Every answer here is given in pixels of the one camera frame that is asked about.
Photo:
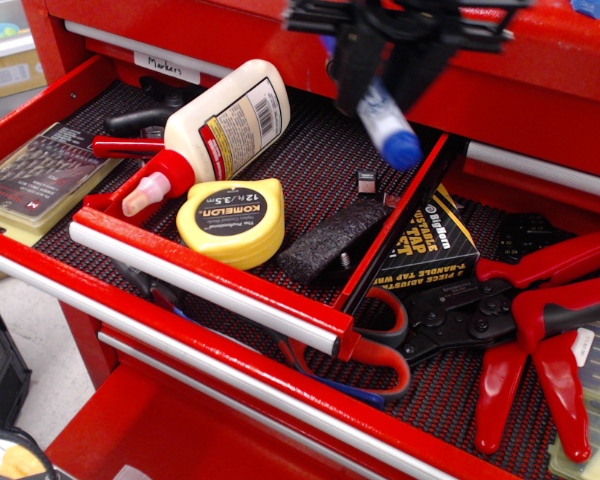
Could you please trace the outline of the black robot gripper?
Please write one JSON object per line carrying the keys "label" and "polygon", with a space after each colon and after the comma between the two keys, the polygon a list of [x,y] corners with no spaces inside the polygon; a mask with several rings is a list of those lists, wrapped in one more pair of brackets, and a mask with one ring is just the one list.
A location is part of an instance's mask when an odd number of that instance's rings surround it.
{"label": "black robot gripper", "polygon": [[530,1],[290,1],[290,31],[320,36],[333,56],[337,108],[355,116],[376,75],[385,44],[394,44],[384,85],[410,110],[444,71],[455,49],[496,53],[513,39],[508,25]]}

